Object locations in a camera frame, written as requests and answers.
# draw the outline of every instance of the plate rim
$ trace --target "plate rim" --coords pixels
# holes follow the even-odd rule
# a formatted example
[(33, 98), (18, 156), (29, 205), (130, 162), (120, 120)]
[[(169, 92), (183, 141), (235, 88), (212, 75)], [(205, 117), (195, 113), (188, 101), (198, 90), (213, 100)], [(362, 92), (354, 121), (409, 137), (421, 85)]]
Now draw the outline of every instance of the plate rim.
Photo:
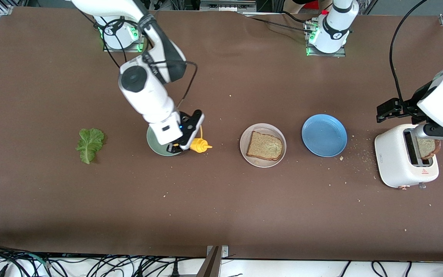
[[(277, 133), (279, 133), (279, 134), (281, 135), (281, 137), (283, 138), (283, 141), (281, 142), (281, 143), (283, 143), (283, 153), (281, 154), (280, 159), (278, 159), (278, 161), (275, 161), (276, 163), (274, 163), (274, 165), (269, 165), (269, 166), (255, 165), (255, 164), (253, 164), (251, 161), (248, 160), (248, 157), (247, 157), (246, 154), (242, 151), (242, 137), (244, 136), (244, 134), (245, 134), (249, 129), (251, 129), (251, 128), (254, 129), (256, 125), (267, 125), (267, 126), (270, 126), (271, 128), (274, 128), (274, 129), (277, 131)], [(253, 124), (253, 125), (247, 127), (247, 128), (242, 132), (242, 134), (241, 134), (241, 136), (240, 136), (240, 141), (239, 141), (239, 150), (240, 150), (240, 153), (242, 154), (242, 156), (244, 157), (244, 159), (245, 159), (250, 165), (253, 165), (253, 166), (257, 167), (257, 168), (270, 168), (270, 167), (274, 167), (275, 165), (279, 164), (279, 163), (283, 160), (283, 158), (284, 158), (284, 156), (285, 156), (285, 154), (286, 154), (286, 138), (285, 138), (285, 135), (283, 135), (283, 132), (281, 132), (281, 130), (278, 129), (278, 128), (276, 128), (274, 125), (271, 125), (271, 124), (268, 124), (268, 123), (256, 123), (256, 124)]]
[[(329, 119), (331, 119), (331, 120), (334, 120), (334, 121), (336, 121), (338, 124), (340, 124), (340, 125), (343, 127), (343, 130), (345, 130), (345, 142), (344, 142), (344, 146), (343, 146), (343, 149), (341, 149), (341, 151), (339, 151), (337, 154), (334, 154), (334, 155), (331, 155), (331, 156), (329, 156), (329, 155), (320, 155), (320, 154), (318, 154), (318, 153), (315, 153), (315, 152), (314, 152), (312, 149), (310, 149), (310, 148), (308, 147), (308, 145), (305, 143), (305, 139), (304, 139), (304, 129), (305, 129), (305, 125), (308, 123), (309, 120), (311, 120), (313, 117), (317, 117), (317, 116), (325, 116), (325, 117), (327, 117), (327, 118), (329, 118)], [(325, 114), (325, 113), (314, 114), (313, 116), (307, 118), (306, 121), (304, 122), (304, 124), (302, 125), (302, 132), (301, 132), (301, 135), (302, 135), (302, 142), (304, 143), (305, 147), (306, 147), (309, 151), (311, 151), (314, 155), (317, 155), (317, 156), (319, 156), (319, 157), (323, 157), (323, 158), (331, 158), (331, 157), (338, 156), (339, 154), (341, 154), (341, 153), (346, 149), (346, 145), (348, 144), (348, 132), (346, 131), (345, 125), (343, 125), (343, 123), (341, 123), (341, 121), (339, 121), (339, 119), (337, 119), (336, 117), (334, 117), (334, 116), (332, 116), (332, 115), (329, 115), (329, 114)]]

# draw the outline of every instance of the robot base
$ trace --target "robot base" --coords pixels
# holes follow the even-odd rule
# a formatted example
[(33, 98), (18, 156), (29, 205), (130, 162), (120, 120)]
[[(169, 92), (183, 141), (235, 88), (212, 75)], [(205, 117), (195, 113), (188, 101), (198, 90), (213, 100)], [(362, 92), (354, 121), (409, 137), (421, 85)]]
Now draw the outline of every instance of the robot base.
[(412, 124), (399, 125), (375, 139), (380, 178), (390, 187), (409, 187), (438, 177), (436, 156), (427, 161), (420, 158), (412, 133), (415, 127)]
[(323, 56), (323, 57), (346, 57), (345, 53), (345, 46), (341, 46), (341, 48), (334, 53), (324, 53), (319, 51), (313, 44), (309, 42), (311, 37), (310, 33), (305, 33), (305, 46), (306, 46), (306, 52), (307, 56)]

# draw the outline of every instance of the white floor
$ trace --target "white floor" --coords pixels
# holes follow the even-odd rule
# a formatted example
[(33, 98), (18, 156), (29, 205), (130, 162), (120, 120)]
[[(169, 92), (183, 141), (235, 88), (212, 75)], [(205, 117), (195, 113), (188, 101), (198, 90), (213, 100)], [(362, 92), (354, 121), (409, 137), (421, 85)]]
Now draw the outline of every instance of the white floor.
[[(80, 259), (66, 259), (66, 261), (76, 262)], [(115, 259), (112, 263), (117, 264), (123, 261), (123, 259)], [(164, 259), (163, 261), (173, 261), (173, 259)], [(203, 263), (203, 259), (193, 259), (188, 261), (179, 262), (179, 273), (196, 274)], [(85, 277), (92, 267), (97, 263), (95, 260), (85, 260), (80, 263), (63, 263), (61, 265), (65, 268), (69, 277)], [(133, 264), (121, 267), (123, 272), (115, 270), (107, 274), (107, 277), (128, 277), (131, 276), (134, 270), (138, 268), (140, 260), (135, 261)], [(220, 277), (233, 277), (235, 275), (242, 274), (242, 277), (337, 277), (340, 276), (343, 268), (346, 265), (346, 261), (278, 261), (278, 260), (223, 260), (220, 268)], [(6, 262), (0, 262), (0, 269), (6, 264)], [(20, 263), (30, 275), (33, 274), (33, 267), (26, 261)], [(52, 276), (59, 276), (56, 272), (58, 270), (63, 274), (62, 270), (52, 263), (53, 267), (50, 268)], [(162, 264), (158, 263), (151, 266), (149, 270), (144, 272), (143, 276), (146, 277), (148, 272), (158, 268)], [(403, 277), (408, 268), (408, 263), (405, 262), (382, 262), (387, 275), (389, 277)], [(109, 271), (111, 266), (102, 267), (97, 274), (93, 276), (102, 276)], [(379, 266), (376, 266), (376, 270), (381, 273)], [(157, 276), (159, 270), (153, 272), (150, 276)], [(172, 265), (166, 268), (161, 274), (161, 277), (168, 277), (172, 273)], [(43, 266), (38, 269), (38, 275), (41, 277), (47, 277), (48, 274), (44, 270)], [(10, 264), (5, 277), (21, 277), (18, 268)], [(371, 262), (352, 262), (345, 273), (345, 277), (376, 277), (376, 274), (371, 269)], [(408, 277), (443, 277), (443, 263), (413, 263), (411, 271)]]

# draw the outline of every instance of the beige plate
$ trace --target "beige plate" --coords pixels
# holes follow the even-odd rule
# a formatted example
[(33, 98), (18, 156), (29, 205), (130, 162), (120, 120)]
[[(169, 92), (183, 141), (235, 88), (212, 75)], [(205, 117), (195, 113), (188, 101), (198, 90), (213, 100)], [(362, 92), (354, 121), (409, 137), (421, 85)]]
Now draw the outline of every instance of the beige plate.
[[(278, 161), (266, 161), (260, 158), (248, 157), (246, 155), (249, 144), (251, 143), (251, 136), (253, 131), (262, 133), (264, 135), (272, 135), (273, 137), (277, 137), (281, 140), (281, 143), (283, 144), (283, 149), (281, 150), (281, 157), (280, 159), (278, 159)], [(254, 124), (253, 126), (247, 128), (240, 137), (240, 152), (242, 153), (242, 156), (244, 156), (244, 159), (246, 159), (251, 165), (259, 168), (270, 168), (277, 165), (281, 160), (283, 160), (286, 152), (286, 140), (280, 130), (278, 130), (278, 128), (276, 128), (275, 126), (266, 123)]]

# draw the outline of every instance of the lettuce leaf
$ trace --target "lettuce leaf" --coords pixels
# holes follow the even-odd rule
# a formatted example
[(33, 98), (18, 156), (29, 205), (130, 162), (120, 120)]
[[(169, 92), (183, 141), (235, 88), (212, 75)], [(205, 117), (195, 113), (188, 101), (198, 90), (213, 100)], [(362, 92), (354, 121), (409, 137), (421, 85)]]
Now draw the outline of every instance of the lettuce leaf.
[(81, 161), (89, 165), (95, 158), (95, 153), (102, 149), (103, 133), (97, 128), (83, 128), (80, 131), (80, 137), (76, 150), (80, 151)]

